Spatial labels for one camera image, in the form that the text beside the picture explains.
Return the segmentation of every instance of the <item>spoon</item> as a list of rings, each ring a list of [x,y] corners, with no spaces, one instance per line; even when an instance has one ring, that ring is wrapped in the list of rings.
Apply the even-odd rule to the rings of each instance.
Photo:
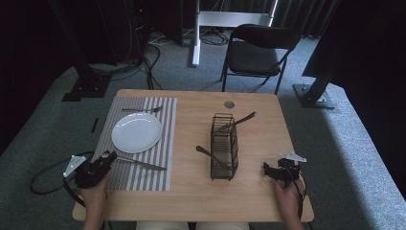
[[[246,116],[246,117],[244,117],[244,118],[242,118],[242,119],[240,119],[240,120],[238,120],[238,121],[236,121],[236,122],[234,122],[232,124],[226,124],[224,126],[221,126],[218,130],[216,130],[216,132],[222,131],[222,130],[224,130],[226,128],[229,128],[229,127],[234,127],[237,124],[240,124],[240,123],[243,123],[245,121],[250,120],[251,118],[255,117],[256,115],[257,115],[257,112],[252,112],[252,113],[248,114],[248,116]]]
[[[203,147],[201,146],[196,146],[196,150],[200,151],[202,153],[205,153],[206,155],[210,156],[210,158],[212,158],[213,160],[215,160],[218,165],[220,165],[222,168],[226,169],[226,170],[232,170],[232,168],[228,165],[226,165],[226,163],[220,161],[219,159],[217,159],[217,157],[215,157],[213,154],[211,154],[209,151],[205,150]]]

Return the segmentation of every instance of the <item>chair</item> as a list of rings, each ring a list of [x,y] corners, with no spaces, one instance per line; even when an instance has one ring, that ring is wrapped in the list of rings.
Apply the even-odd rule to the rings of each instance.
[[[252,24],[236,27],[230,35],[221,73],[222,91],[226,88],[227,75],[266,78],[261,85],[266,84],[270,77],[280,75],[275,89],[275,94],[278,94],[287,56],[300,39],[298,32],[288,28]],[[278,59],[277,49],[284,50],[281,59]]]

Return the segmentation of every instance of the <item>white plate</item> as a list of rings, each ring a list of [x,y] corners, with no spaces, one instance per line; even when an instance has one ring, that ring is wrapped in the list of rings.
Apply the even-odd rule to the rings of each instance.
[[[123,117],[113,128],[111,139],[117,149],[138,153],[153,147],[161,138],[162,125],[148,113],[133,113]]]

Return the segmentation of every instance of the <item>utensil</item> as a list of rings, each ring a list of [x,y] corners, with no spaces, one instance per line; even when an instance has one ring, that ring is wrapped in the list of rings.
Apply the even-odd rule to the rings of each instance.
[[[220,165],[222,168],[227,169],[227,170],[231,170],[232,168],[228,165],[226,165],[226,163],[222,162],[221,160],[219,160],[217,157],[215,157],[212,153],[210,153],[209,151],[207,151],[206,149],[204,149],[201,146],[196,146],[196,150],[200,151],[202,153],[205,153],[206,155],[210,156],[210,158],[212,158],[213,160],[215,160],[218,165]]]
[[[154,108],[122,108],[122,111],[150,111],[150,112],[159,112],[164,106],[160,105]]]
[[[236,122],[234,122],[234,123],[232,123],[232,124],[226,124],[226,125],[224,125],[224,126],[221,126],[218,130],[216,130],[216,132],[222,131],[222,130],[227,129],[227,128],[231,127],[231,126],[235,126],[235,125],[237,125],[237,124],[240,124],[240,123],[243,123],[243,122],[245,122],[245,121],[248,121],[248,120],[250,120],[251,118],[255,117],[256,115],[257,115],[257,112],[252,112],[252,113],[250,113],[248,116],[246,116],[246,117],[244,117],[244,118],[242,118],[242,119],[240,119],[240,120],[238,120],[238,121],[236,121]]]
[[[167,168],[164,168],[164,167],[151,165],[151,164],[148,164],[148,163],[145,163],[145,162],[142,162],[142,161],[137,161],[137,160],[125,158],[125,157],[122,157],[122,156],[117,156],[117,159],[138,164],[138,165],[140,165],[141,167],[143,167],[146,170],[153,170],[153,171],[165,171],[165,170],[167,170]]]

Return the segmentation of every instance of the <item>wire basket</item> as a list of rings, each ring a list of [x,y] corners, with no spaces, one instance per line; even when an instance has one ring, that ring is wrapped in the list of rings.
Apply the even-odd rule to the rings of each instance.
[[[233,114],[215,113],[212,122],[211,131],[211,153],[229,168],[218,164],[216,160],[211,159],[211,178],[214,179],[233,179],[238,168],[238,141],[237,127],[234,124]]]

